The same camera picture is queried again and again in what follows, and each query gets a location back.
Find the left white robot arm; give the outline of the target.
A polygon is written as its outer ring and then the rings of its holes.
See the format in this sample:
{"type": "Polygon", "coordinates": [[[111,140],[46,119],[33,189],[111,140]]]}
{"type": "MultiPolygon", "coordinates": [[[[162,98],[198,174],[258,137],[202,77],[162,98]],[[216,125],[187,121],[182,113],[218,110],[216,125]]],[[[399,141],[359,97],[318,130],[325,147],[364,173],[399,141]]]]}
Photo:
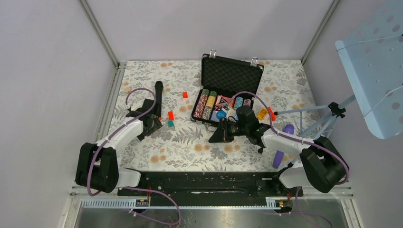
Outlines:
{"type": "Polygon", "coordinates": [[[87,188],[90,196],[114,189],[129,187],[135,195],[147,191],[141,173],[131,168],[121,168],[118,155],[138,139],[142,141],[162,127],[161,99],[145,99],[142,107],[129,110],[123,124],[96,143],[85,143],[80,148],[75,182],[87,188]]]}

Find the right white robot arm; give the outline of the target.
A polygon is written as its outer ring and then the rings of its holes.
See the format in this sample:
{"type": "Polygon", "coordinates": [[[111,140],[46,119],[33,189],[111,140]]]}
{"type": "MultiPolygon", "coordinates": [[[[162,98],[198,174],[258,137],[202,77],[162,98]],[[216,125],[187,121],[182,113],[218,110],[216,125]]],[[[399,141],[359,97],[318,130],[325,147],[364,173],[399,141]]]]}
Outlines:
{"type": "Polygon", "coordinates": [[[236,136],[245,136],[259,152],[271,148],[298,158],[302,165],[288,165],[273,178],[273,191],[286,195],[291,188],[312,186],[322,193],[328,193],[335,185],[345,183],[349,178],[349,167],[335,146],[326,137],[305,139],[277,130],[274,126],[259,122],[249,106],[236,111],[238,119],[230,121],[221,118],[209,143],[230,143],[236,136]]]}

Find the black poker case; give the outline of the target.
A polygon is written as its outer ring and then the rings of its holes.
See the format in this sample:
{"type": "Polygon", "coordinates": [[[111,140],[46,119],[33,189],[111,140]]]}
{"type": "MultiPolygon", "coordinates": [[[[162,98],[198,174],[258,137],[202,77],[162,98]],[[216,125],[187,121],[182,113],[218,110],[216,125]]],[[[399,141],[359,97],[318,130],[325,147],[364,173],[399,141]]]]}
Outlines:
{"type": "Polygon", "coordinates": [[[214,49],[203,54],[201,60],[201,89],[197,93],[190,120],[216,127],[218,122],[213,121],[210,116],[203,119],[195,115],[203,90],[215,91],[217,95],[228,98],[241,91],[255,94],[263,76],[264,65],[259,64],[256,57],[251,61],[220,57],[214,49]]]}

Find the blue small blind button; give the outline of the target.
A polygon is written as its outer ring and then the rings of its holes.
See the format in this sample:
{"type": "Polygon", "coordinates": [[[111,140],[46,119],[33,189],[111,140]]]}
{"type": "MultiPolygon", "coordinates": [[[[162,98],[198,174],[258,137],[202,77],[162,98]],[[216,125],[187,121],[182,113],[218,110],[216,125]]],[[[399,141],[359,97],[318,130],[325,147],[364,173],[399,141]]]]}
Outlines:
{"type": "Polygon", "coordinates": [[[216,117],[218,120],[222,119],[222,118],[226,118],[227,113],[223,110],[220,110],[216,113],[216,117]]]}

